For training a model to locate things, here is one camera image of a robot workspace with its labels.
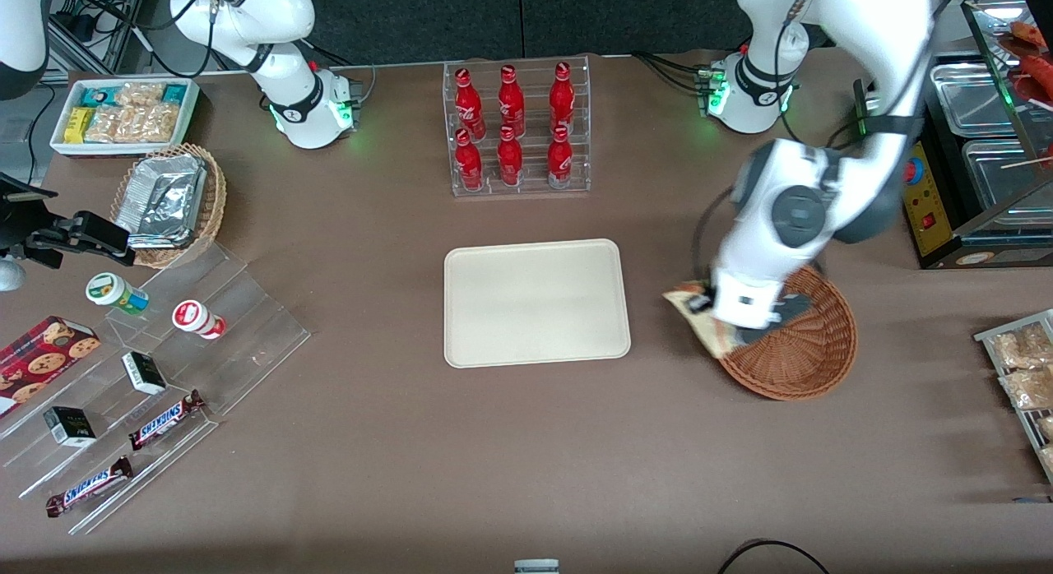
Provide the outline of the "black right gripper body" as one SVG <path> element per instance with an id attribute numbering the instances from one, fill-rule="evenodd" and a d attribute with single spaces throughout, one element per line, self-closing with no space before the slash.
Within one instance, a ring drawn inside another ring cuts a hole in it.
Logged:
<path id="1" fill-rule="evenodd" d="M 58 194 L 32 187 L 8 174 L 1 174 L 1 249 L 3 256 L 29 260 L 41 266 L 60 268 L 71 244 L 67 218 L 49 213 L 45 200 Z"/>

